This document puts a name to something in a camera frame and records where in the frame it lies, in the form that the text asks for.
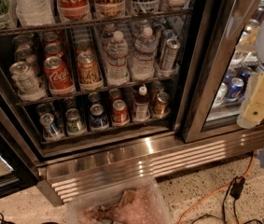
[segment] terrazzo floor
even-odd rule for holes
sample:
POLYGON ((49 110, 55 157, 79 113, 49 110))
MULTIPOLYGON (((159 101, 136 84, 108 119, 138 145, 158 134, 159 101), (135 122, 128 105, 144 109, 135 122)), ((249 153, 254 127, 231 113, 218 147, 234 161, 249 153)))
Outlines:
MULTIPOLYGON (((217 161, 190 171, 158 178, 160 191, 177 224, 181 215, 195 202, 214 189, 227 185, 235 176, 242 175, 250 162, 249 155, 217 161)), ((183 224, 193 223, 205 214, 222 218, 222 203, 226 190, 220 191, 189 212, 183 224)), ((225 201, 228 224, 236 224, 233 214, 233 198, 228 195, 225 201)), ((66 204, 53 207, 37 188, 30 188, 0 200, 0 212, 5 220, 16 224, 66 223, 66 204)), ((236 202, 240 224, 251 219, 264 223, 264 149, 257 152, 253 166, 246 176, 243 192, 236 202)), ((195 224, 223 223, 213 217, 200 219, 195 224)))

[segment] power adapter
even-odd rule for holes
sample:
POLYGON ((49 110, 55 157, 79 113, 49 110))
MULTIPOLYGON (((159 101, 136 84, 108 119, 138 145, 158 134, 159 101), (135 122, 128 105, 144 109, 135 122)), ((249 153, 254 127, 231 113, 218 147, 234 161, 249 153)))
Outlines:
POLYGON ((235 182, 231 188, 230 195, 235 199, 239 199, 241 197, 244 185, 244 177, 236 177, 235 182))

